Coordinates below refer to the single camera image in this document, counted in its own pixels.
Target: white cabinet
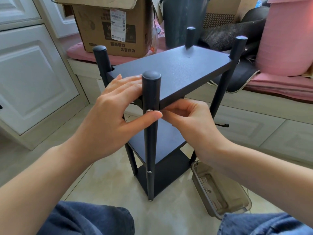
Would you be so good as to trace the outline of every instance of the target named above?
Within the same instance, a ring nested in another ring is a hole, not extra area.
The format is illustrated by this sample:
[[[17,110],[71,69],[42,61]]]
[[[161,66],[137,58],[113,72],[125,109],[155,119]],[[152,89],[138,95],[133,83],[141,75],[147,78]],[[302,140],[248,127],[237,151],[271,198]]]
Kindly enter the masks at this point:
[[[313,125],[286,120],[261,148],[313,162]]]
[[[220,106],[214,118],[218,124],[229,124],[229,128],[217,126],[228,139],[249,145],[260,146],[285,119]]]
[[[39,0],[57,38],[78,33],[74,16],[65,17],[63,6],[51,0]]]
[[[24,133],[78,95],[46,27],[0,32],[0,119]]]
[[[40,19],[32,0],[0,0],[0,25]]]

